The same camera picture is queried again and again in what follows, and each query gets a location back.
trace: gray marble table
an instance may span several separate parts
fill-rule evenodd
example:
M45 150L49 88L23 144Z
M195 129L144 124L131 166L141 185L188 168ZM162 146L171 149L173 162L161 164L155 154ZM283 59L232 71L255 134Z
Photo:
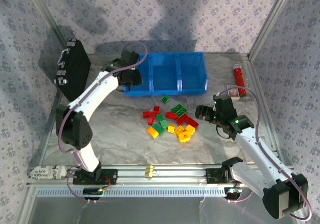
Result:
M88 84L97 76L101 66L114 56L91 56L92 68ZM171 96L167 104L162 97L126 97L123 92L114 91L102 102L93 114L90 125L93 130L92 146L103 165L120 164L175 164L175 163L222 163L228 158L239 156L246 162L252 162L248 154L231 139L222 139L216 133L216 127L200 121L199 128L188 143L180 143L173 134L165 133L153 139L147 132L148 121L143 111L160 105L163 111L181 103L191 117L198 105L213 105L213 95L226 89L226 85L235 84L233 66L241 63L237 54L205 54L208 70L208 92L196 96ZM251 80L246 78L249 87ZM234 101L238 114L247 115L253 123L258 118L253 96L248 94ZM76 161L72 154L63 154L58 147L56 127L53 128L43 165L73 165Z

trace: patterned wallpaper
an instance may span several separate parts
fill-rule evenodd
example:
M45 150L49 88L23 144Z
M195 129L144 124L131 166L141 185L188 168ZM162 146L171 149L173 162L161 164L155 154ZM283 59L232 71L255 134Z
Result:
M320 0L289 0L254 60L283 153L320 223Z
M13 223L56 96L61 48L33 0L0 0L0 9L0 223Z
M275 0L45 1L89 53L113 54L128 40L143 40L153 52L247 53Z

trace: green lego brick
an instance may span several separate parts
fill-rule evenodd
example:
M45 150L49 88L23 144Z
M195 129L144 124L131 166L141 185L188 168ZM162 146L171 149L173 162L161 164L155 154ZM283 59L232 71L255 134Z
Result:
M156 115L156 119L158 120L158 122L161 122L164 120L164 116L162 114L158 114Z
M161 124L163 129L168 129L168 127L169 127L169 124L168 124L167 120L160 121L160 124Z
M188 112L188 110L185 107L182 107L177 113L176 115L178 117L181 117L183 114L186 114Z
M177 113L181 108L184 108L184 107L182 106L182 104L178 104L178 105L175 106L171 111L172 111L173 113Z
M162 101L164 102L164 103L168 103L169 101L170 101L170 97L169 96L164 96L163 98L162 98Z
M163 135L164 131L166 130L163 129L159 124L154 124L152 127L159 133L159 135Z

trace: blue bin divider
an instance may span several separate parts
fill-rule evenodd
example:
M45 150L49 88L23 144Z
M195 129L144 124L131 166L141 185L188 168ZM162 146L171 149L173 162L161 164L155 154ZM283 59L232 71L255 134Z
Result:
M203 52L149 53L137 69L143 83L124 87L126 96L196 95L208 88Z

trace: yellow connector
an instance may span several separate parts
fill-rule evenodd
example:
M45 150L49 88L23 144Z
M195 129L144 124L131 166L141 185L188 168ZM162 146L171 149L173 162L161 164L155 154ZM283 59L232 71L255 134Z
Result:
M188 142L191 139L191 133L189 131L184 131L179 134L179 141L182 143Z
M159 133L152 127L150 126L148 129L147 129L147 132L154 138L156 139L159 135Z
M147 177L147 178L152 178L152 176L153 176L153 170L155 169L155 167L153 166L153 165L148 165L146 168L145 168L145 177Z
M182 133L182 132L184 132L184 131L185 131L185 128L181 125L181 126L179 126L179 127L175 130L174 135L175 135L176 137L179 137L179 134Z
M176 126L175 125L169 125L168 132L174 133Z
M194 135L196 129L192 125L188 125L185 129L186 131L189 131L191 135Z

